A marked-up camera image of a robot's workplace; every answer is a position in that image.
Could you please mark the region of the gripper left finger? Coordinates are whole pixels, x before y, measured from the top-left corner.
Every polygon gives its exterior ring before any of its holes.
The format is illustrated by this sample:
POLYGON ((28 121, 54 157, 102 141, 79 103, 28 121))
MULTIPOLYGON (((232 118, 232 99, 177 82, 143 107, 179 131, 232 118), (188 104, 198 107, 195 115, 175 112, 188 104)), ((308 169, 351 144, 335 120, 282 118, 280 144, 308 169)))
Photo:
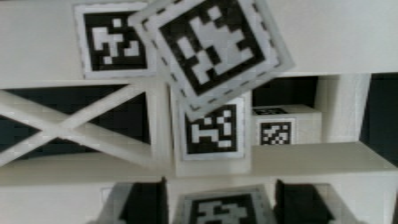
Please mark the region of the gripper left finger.
POLYGON ((86 224, 168 224, 165 178, 113 185, 97 218, 86 224))

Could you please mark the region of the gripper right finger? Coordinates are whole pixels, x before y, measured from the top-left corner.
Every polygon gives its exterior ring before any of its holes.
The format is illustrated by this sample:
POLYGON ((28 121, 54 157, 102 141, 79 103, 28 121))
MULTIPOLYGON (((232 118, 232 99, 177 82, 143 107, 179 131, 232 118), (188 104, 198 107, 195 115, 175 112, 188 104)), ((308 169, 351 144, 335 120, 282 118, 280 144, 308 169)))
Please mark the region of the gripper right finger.
POLYGON ((328 184, 275 182, 276 224, 358 224, 328 184))

